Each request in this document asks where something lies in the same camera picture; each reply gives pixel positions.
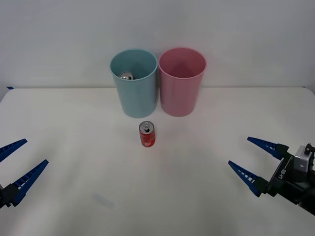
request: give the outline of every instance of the pink cup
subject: pink cup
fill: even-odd
[[[171,116],[189,115],[195,108],[207,67],[204,56],[190,48],[174,48],[159,59],[162,109]]]

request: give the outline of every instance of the soda can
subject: soda can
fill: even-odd
[[[133,74],[131,72],[123,72],[119,77],[124,80],[134,80]]]
[[[153,146],[156,141],[154,125],[150,121],[144,121],[139,125],[141,144],[146,148]]]

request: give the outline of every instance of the can lid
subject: can lid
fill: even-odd
[[[133,74],[128,71],[121,73],[119,77],[125,80],[134,80]]]
[[[151,134],[154,131],[154,125],[150,121],[141,122],[139,125],[139,131],[142,134]]]

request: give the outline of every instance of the table surface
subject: table surface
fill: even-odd
[[[0,103],[0,147],[28,143],[0,164],[3,186],[49,164],[2,236],[313,236],[315,217],[281,196],[257,198],[228,165],[270,179],[278,160],[246,140],[315,143],[315,96],[305,88],[202,88],[175,118],[158,104],[127,117],[114,88],[14,89]],[[156,143],[140,144],[150,120]]]

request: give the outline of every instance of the blue cup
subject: blue cup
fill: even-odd
[[[157,58],[144,50],[131,49],[117,54],[110,63],[120,103],[127,116],[143,118],[157,106]],[[121,79],[131,72],[135,80]]]

